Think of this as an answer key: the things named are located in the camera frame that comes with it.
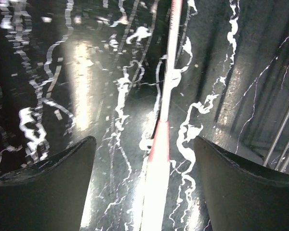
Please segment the pink badminton racket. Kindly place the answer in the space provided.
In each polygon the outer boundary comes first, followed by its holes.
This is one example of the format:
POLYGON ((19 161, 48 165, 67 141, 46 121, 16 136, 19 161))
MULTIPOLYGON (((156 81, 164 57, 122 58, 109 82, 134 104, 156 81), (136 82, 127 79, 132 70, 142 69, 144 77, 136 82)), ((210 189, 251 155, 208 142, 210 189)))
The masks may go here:
POLYGON ((164 217, 170 173, 169 107, 173 89, 173 75, 176 59, 179 25, 182 11, 181 0, 171 2, 167 61, 160 116, 148 157, 144 187, 141 231, 160 231, 164 217))

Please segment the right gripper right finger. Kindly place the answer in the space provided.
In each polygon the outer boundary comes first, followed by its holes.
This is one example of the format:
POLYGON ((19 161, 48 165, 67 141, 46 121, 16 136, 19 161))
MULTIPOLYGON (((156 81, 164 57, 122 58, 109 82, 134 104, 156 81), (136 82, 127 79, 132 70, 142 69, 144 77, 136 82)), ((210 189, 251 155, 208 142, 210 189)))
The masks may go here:
POLYGON ((194 152, 214 231, 289 231, 289 174, 201 136, 194 152))

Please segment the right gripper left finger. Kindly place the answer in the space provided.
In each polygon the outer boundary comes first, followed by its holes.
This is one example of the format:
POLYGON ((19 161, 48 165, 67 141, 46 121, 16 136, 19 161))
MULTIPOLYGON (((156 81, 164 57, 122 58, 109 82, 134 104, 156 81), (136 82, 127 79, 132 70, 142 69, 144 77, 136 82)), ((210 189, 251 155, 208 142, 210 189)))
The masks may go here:
POLYGON ((0 177, 0 231, 78 231, 96 139, 0 177))

